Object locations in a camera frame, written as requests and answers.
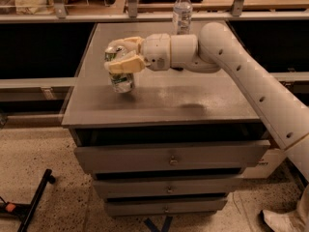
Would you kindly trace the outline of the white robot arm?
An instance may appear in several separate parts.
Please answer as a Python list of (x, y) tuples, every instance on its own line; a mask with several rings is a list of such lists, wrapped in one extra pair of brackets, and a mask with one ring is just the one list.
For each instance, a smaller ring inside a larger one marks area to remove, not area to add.
[(195, 35), (152, 34), (110, 42), (104, 67), (112, 74), (224, 70), (257, 113), (280, 149), (309, 180), (309, 107), (303, 104), (242, 47), (223, 23), (209, 22)]

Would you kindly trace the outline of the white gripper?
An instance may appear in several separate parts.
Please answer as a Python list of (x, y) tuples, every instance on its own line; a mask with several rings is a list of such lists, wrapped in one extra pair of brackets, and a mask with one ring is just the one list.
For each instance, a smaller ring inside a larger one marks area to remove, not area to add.
[(109, 43), (107, 53), (126, 53), (125, 56), (106, 61), (104, 67), (113, 74), (139, 73), (147, 67), (156, 71), (167, 71), (170, 68), (171, 38), (168, 34), (152, 34), (143, 39), (129, 37)]

